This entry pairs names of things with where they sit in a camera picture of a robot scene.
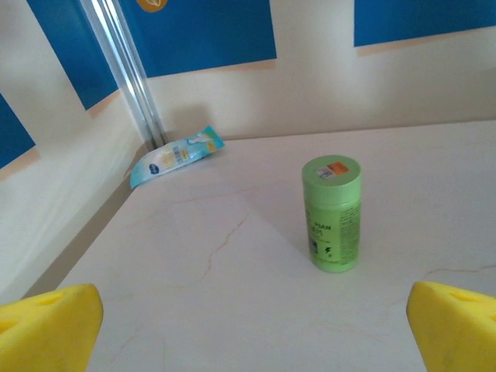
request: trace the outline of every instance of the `bottle cap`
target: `bottle cap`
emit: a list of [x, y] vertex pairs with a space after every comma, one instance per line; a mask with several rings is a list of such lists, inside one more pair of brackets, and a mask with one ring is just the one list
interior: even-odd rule
[[303, 167], [301, 175], [305, 200], [313, 205], [339, 205], [360, 198], [360, 165], [349, 157], [317, 157]]

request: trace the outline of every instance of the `orange logo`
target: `orange logo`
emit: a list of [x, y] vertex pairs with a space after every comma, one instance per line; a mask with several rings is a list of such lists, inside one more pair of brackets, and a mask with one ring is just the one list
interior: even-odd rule
[[166, 4], [167, 0], [136, 0], [143, 8], [143, 10], [146, 10], [147, 12], [158, 12], [161, 10]]

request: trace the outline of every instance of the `white wall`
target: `white wall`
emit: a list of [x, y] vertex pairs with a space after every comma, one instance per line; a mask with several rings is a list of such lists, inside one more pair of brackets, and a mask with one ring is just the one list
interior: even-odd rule
[[2, 94], [40, 155], [0, 182], [2, 303], [22, 297], [124, 181], [142, 141], [121, 97], [94, 119], [83, 109], [24, 0], [0, 4], [0, 61]]
[[209, 122], [257, 137], [496, 118], [495, 28], [358, 50], [353, 0], [270, 3], [274, 68], [150, 79], [174, 137]]

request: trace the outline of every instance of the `marble surface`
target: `marble surface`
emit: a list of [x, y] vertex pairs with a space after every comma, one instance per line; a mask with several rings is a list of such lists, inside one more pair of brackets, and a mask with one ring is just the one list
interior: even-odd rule
[[[360, 262], [308, 259], [300, 172], [363, 167]], [[137, 188], [61, 287], [98, 287], [89, 371], [424, 370], [415, 281], [496, 295], [496, 125], [229, 141]]]

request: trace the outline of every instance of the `orange label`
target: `orange label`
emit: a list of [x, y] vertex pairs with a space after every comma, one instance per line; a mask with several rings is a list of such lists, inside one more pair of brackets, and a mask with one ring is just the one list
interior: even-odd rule
[[143, 10], [151, 13], [158, 12], [167, 4], [167, 0], [136, 0], [136, 2]]
[[345, 173], [348, 173], [350, 170], [346, 167], [346, 165], [344, 165], [343, 163], [341, 163], [340, 161], [336, 161], [335, 163], [332, 163], [332, 164], [329, 164], [327, 166], [331, 171], [333, 171], [336, 175], [341, 175], [341, 174], [345, 174]]

